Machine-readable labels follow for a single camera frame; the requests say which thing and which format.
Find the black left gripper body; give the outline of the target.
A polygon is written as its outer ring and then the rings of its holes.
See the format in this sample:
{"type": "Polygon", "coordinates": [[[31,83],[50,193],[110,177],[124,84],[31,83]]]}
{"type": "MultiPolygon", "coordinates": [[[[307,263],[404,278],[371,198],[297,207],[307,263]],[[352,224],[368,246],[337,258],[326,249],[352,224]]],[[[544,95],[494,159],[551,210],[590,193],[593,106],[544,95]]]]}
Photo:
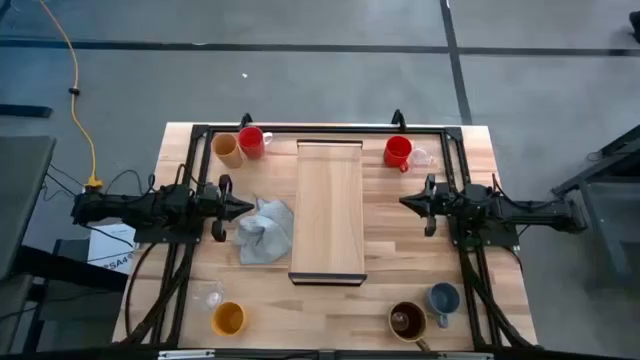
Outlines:
{"type": "Polygon", "coordinates": [[[199,195],[199,214],[203,218],[213,218],[211,235],[216,242],[225,242],[227,232],[223,221],[227,213],[227,197],[232,192],[233,184],[228,174],[220,176],[218,184],[207,183],[199,195]]]}

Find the clear glass cup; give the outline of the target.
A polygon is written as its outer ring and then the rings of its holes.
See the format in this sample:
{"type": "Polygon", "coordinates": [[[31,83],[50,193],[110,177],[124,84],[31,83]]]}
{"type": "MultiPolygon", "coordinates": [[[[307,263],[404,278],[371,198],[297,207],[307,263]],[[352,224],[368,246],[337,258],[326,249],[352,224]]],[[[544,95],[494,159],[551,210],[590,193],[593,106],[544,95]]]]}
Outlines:
{"type": "Polygon", "coordinates": [[[409,165],[416,166],[430,166],[434,162],[434,157],[431,153],[427,152],[423,148],[414,147],[409,154],[409,165]]]}
{"type": "Polygon", "coordinates": [[[192,299],[202,311],[214,311],[224,302],[224,288],[220,281],[196,284],[192,299]]]}

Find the peach plastic cup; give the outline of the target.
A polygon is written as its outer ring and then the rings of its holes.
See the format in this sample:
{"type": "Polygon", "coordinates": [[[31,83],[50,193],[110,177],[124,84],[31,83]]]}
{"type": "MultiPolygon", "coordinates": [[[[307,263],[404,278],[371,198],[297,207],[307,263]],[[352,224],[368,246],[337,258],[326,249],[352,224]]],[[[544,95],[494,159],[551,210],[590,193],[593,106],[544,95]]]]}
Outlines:
{"type": "Polygon", "coordinates": [[[233,134],[216,134],[212,140],[212,151],[228,168],[239,168],[243,164],[239,143],[233,134]]]}

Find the red mug with white handle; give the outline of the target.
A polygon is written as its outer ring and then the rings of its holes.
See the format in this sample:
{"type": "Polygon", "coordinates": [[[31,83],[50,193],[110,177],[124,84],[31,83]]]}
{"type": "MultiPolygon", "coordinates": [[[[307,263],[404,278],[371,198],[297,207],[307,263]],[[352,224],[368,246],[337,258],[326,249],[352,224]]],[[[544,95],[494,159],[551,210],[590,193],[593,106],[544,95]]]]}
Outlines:
{"type": "Polygon", "coordinates": [[[263,132],[260,128],[249,126],[238,134],[238,142],[246,157],[258,160],[265,155],[266,146],[273,140],[271,132],[263,132]]]}

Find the grey-blue mug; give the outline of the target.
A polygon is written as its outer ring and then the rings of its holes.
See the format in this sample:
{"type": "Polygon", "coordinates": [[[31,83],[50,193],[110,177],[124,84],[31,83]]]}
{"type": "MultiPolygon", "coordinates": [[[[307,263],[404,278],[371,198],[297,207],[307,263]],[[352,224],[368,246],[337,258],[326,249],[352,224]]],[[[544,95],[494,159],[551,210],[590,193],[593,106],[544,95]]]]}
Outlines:
{"type": "Polygon", "coordinates": [[[450,283],[437,283],[426,291],[427,310],[435,317],[439,328],[449,326],[449,316],[455,313],[459,306],[460,295],[450,283]]]}

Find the orange-yellow plastic cup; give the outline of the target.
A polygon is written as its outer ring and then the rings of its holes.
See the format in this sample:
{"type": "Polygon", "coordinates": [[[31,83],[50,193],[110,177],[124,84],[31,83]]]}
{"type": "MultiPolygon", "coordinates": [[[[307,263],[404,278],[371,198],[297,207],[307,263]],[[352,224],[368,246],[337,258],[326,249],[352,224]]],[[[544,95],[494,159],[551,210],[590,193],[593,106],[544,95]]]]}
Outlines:
{"type": "Polygon", "coordinates": [[[211,327],[219,336],[234,336],[242,331],[245,323],[245,309],[231,301],[220,304],[211,317],[211,327]]]}

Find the brown green glazed ceramic mug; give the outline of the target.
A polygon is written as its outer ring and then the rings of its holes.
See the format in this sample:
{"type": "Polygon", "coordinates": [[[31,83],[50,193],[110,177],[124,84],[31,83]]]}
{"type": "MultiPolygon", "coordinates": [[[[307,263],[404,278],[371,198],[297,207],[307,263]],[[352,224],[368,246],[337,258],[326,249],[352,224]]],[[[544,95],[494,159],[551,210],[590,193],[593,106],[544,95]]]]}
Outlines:
{"type": "Polygon", "coordinates": [[[431,351],[424,339],[427,317],[417,304],[407,301],[394,304],[389,311],[388,323],[398,339],[415,344],[423,352],[431,351]]]}

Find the light wooden shelf board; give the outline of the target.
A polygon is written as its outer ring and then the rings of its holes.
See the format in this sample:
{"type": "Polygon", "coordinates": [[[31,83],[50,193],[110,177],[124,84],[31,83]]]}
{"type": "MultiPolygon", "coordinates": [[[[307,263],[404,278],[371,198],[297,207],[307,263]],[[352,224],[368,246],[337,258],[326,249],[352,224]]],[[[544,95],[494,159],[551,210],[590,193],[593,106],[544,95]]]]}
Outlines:
{"type": "Polygon", "coordinates": [[[358,140],[297,141],[293,284],[356,287],[366,281],[362,152],[358,140]]]}

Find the grey crumpled cloth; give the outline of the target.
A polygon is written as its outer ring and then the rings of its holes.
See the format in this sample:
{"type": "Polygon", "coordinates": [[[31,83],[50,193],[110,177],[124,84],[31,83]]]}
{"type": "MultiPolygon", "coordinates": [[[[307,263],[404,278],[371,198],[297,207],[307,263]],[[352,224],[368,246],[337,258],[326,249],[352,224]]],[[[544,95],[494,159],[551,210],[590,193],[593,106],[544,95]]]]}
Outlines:
{"type": "Polygon", "coordinates": [[[256,212],[239,221],[234,244],[243,265],[270,264],[293,246],[294,213],[281,200],[256,199],[256,212]]]}

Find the black metal stand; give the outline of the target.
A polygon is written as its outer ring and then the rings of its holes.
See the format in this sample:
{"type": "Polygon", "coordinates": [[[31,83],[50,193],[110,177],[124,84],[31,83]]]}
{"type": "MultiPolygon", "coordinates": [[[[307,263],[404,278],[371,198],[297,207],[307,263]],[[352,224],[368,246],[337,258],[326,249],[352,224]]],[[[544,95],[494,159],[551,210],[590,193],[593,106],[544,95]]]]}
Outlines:
{"type": "Polygon", "coordinates": [[[46,290],[35,278],[57,280],[75,285],[120,292],[126,275],[60,256],[38,248],[12,242],[0,244],[0,355],[11,349],[21,317],[28,313],[28,302],[41,307],[46,290]]]}

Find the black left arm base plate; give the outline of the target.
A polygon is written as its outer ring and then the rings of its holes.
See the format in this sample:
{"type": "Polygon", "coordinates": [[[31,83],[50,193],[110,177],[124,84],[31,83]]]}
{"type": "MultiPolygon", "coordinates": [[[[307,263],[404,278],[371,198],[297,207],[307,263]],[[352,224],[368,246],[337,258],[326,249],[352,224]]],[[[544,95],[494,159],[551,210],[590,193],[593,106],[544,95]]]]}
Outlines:
{"type": "Polygon", "coordinates": [[[193,231],[172,230],[168,228],[137,229],[134,242],[139,244],[197,244],[201,236],[193,231]]]}

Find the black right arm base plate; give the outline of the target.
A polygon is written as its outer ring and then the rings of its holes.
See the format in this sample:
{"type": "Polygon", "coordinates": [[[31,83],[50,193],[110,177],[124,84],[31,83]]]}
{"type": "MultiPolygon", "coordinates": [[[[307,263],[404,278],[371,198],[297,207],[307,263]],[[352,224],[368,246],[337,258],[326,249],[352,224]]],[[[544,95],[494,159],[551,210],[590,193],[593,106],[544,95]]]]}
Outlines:
{"type": "Polygon", "coordinates": [[[519,244],[516,227],[512,224],[495,222],[471,224],[452,218],[449,220],[449,230],[455,246],[513,247],[519,244]]]}

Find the black aluminium table frame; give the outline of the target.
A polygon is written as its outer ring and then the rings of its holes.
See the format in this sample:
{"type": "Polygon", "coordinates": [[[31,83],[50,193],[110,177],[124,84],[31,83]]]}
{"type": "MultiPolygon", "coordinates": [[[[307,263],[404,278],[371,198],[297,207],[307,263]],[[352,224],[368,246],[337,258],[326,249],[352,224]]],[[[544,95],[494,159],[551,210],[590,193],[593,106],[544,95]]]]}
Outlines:
{"type": "MultiPolygon", "coordinates": [[[[449,239],[446,219],[438,219],[434,237],[423,237],[424,220],[398,202],[399,197],[421,190],[427,173],[444,177],[440,137],[417,133],[443,126],[409,125],[408,132],[414,133],[401,134],[434,158],[403,174],[385,167],[382,160],[386,141],[398,133],[397,126],[322,125],[326,126],[260,124],[275,135],[266,156],[227,169],[214,155],[208,177],[217,182],[220,174],[228,172],[237,197],[283,200],[293,209],[297,139],[361,139],[368,278],[360,287],[296,286],[288,278],[288,256],[267,265],[241,265],[238,249],[229,241],[237,221],[225,225],[229,235],[225,243],[213,240],[209,221],[195,249],[179,347],[418,350],[391,333],[386,318],[391,306],[401,301],[422,306],[426,289],[439,282],[452,283],[464,294],[459,257],[449,239]],[[212,310],[202,298],[214,285],[222,286],[224,301],[238,303],[246,311],[248,324],[239,335],[214,334],[212,310]]],[[[488,127],[450,129],[461,130],[471,182],[491,185],[492,174],[500,179],[488,127]]],[[[142,263],[130,302],[132,325],[144,318],[159,295],[167,252],[168,246],[159,245],[142,263]]],[[[536,343],[517,260],[501,248],[485,253],[495,300],[519,332],[536,343]]]]}

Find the silver metal bracket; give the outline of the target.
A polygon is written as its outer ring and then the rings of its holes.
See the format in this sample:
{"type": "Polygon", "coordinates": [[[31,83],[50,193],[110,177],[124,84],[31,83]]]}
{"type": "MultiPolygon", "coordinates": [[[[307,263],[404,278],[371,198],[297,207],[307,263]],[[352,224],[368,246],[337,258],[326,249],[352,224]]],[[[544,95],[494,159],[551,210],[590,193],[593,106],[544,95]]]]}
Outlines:
{"type": "Polygon", "coordinates": [[[438,360],[495,360],[490,353],[477,352],[438,352],[438,360]]]}
{"type": "Polygon", "coordinates": [[[208,360],[214,359],[214,349],[178,349],[160,351],[157,360],[208,360]]]}

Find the black table edge rail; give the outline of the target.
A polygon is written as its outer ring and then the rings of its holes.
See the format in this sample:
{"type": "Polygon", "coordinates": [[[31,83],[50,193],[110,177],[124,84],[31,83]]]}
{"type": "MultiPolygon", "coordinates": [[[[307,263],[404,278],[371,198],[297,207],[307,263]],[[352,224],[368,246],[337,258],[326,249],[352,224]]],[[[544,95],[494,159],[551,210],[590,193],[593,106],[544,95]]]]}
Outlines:
{"type": "MultiPolygon", "coordinates": [[[[375,350],[267,350],[209,348],[216,352],[208,360],[438,360],[438,352],[475,351],[375,351],[375,350]]],[[[152,346],[86,348],[1,355],[0,360],[157,360],[158,353],[168,349],[152,346]]],[[[495,360],[640,360],[543,350],[540,348],[483,349],[477,353],[490,353],[495,360]]]]}

